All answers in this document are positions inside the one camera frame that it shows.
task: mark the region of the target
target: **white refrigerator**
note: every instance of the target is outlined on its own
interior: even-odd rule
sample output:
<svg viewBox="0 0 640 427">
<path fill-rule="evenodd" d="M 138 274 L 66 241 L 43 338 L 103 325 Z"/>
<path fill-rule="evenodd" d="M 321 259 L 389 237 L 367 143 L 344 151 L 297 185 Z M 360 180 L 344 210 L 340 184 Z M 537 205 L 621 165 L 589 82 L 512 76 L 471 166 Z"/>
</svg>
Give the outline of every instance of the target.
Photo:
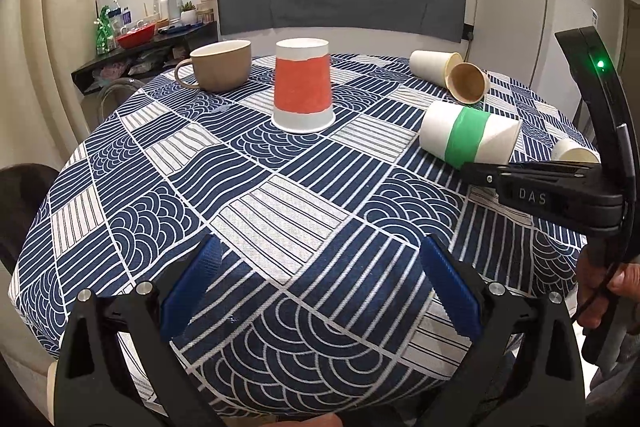
<svg viewBox="0 0 640 427">
<path fill-rule="evenodd" d="M 555 33 L 591 25 L 585 0 L 478 0 L 468 61 L 519 80 L 573 120 L 580 91 Z"/>
</svg>

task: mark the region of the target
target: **red bowl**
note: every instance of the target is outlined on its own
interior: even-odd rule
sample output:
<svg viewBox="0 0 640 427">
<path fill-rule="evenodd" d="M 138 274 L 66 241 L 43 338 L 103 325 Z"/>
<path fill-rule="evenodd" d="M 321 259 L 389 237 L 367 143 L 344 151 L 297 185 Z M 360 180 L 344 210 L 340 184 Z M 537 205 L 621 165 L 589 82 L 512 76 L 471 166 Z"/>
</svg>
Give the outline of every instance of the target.
<svg viewBox="0 0 640 427">
<path fill-rule="evenodd" d="M 119 36 L 116 40 L 120 46 L 128 50 L 130 48 L 135 48 L 140 44 L 144 44 L 145 42 L 149 42 L 154 38 L 155 31 L 156 23 L 151 23 L 143 28 L 132 30 L 126 35 Z"/>
</svg>

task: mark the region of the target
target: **blue gripper pad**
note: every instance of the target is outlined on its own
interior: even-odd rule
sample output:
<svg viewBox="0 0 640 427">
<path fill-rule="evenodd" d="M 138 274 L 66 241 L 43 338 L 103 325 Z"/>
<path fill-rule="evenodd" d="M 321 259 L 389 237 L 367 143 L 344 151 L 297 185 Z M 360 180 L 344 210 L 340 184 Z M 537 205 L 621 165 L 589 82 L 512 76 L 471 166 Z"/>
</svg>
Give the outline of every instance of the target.
<svg viewBox="0 0 640 427">
<path fill-rule="evenodd" d="M 164 342 L 177 337 L 187 327 L 221 263 L 222 246 L 220 240 L 212 235 L 162 302 L 160 338 Z"/>
<path fill-rule="evenodd" d="M 420 261 L 453 327 L 459 335 L 475 342 L 482 335 L 478 301 L 443 253 L 442 246 L 431 236 L 423 238 L 420 244 Z"/>
</svg>

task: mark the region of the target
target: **human hand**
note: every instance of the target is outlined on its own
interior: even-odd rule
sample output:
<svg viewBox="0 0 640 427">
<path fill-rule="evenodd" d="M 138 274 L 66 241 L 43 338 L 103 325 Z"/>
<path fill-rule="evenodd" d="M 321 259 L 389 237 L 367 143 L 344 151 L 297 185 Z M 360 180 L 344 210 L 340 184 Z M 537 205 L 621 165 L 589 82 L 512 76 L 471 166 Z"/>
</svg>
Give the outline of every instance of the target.
<svg viewBox="0 0 640 427">
<path fill-rule="evenodd" d="M 264 427 L 342 427 L 342 421 L 335 414 L 329 413 L 303 422 L 277 422 Z"/>
<path fill-rule="evenodd" d="M 604 279 L 606 268 L 596 267 L 589 261 L 589 245 L 582 248 L 578 256 L 576 277 L 578 279 L 578 306 L 593 295 Z M 610 280 L 607 288 L 621 297 L 640 302 L 640 264 L 621 264 Z M 583 328 L 594 329 L 600 325 L 602 316 L 607 311 L 609 299 L 598 295 L 591 305 L 578 317 L 578 324 Z"/>
</svg>

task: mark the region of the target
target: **tablecloth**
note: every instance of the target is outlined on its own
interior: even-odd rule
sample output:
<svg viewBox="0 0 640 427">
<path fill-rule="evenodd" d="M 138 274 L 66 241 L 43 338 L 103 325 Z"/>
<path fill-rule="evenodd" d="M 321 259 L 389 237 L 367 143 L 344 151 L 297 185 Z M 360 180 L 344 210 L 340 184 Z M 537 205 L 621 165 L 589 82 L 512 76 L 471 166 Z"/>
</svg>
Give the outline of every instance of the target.
<svg viewBox="0 0 640 427">
<path fill-rule="evenodd" d="M 406 58 L 332 55 L 331 78 L 337 118 L 319 134 L 271 124 L 274 57 L 226 94 L 162 74 L 98 127 L 40 208 L 9 291 L 42 345 L 58 352 L 81 289 L 128 292 L 206 233 L 222 266 L 173 345 L 222 414 L 363 407 L 449 378 L 469 341 L 422 272 L 425 233 L 515 291 L 567 295 L 583 237 L 501 206 L 418 147 L 424 111 L 455 102 L 448 92 Z M 590 146 L 522 84 L 490 79 L 475 107 L 522 120 L 512 160 L 549 159 L 567 136 Z"/>
</svg>

